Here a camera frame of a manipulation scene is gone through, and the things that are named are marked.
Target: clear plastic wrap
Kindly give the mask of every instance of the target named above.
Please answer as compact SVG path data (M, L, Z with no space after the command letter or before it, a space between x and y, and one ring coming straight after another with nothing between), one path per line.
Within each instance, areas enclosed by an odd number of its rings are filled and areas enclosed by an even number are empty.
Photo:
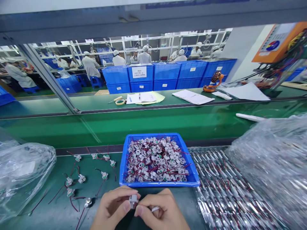
M307 114L257 123L227 156L291 229L307 229Z
M52 146L14 142L6 146L0 151L0 223L22 211L56 163Z

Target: white label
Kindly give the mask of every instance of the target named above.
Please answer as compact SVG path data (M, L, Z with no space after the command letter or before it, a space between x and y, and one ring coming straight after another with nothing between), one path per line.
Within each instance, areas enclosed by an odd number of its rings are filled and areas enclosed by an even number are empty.
M147 67L138 66L132 67L133 78L146 78L147 77Z

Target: red wire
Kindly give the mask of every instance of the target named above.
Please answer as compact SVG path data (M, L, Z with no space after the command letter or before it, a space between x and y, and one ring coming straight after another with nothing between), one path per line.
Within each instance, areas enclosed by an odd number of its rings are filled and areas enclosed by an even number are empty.
M78 226L79 226L80 220L81 220L81 218L82 218L82 215L83 215L84 209L85 209L85 207L83 208L83 211L82 211L82 213L81 213L81 216L80 216L80 219L79 219L79 221L78 221L78 225L77 225L77 227L76 227L76 230L78 229Z

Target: white paper sheet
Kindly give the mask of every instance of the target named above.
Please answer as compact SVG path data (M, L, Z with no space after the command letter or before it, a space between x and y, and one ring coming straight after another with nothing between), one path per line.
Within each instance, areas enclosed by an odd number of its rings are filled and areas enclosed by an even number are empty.
M244 86L221 88L220 90L239 99L246 99L252 101L270 101L270 98L264 95L252 82Z

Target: white lab coat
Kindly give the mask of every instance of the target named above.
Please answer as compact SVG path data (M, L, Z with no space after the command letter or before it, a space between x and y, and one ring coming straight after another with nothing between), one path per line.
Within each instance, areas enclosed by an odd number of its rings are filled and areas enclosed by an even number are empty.
M119 55L115 56L112 60L113 60L114 66L127 65L126 60Z
M188 58L184 55L181 55L179 57L177 57L174 62L177 62L177 61L186 61Z
M90 78L91 76L96 76L99 78L101 77L99 71L96 69L96 67L99 67L99 64L96 61L94 61L90 57L85 56L82 59L82 63L88 78Z
M201 49L199 48L197 51L196 49L194 48L192 51L191 51L191 55L202 55L202 52L201 52Z
M151 64L151 56L147 52L141 53L138 59L140 64Z
M19 68L11 65L11 64L7 64L5 66L5 70L7 71L7 73L14 78L16 81L18 81L19 85L23 88L31 88L31 87L35 87L36 84L34 83L34 81L27 76L26 73L21 72Z

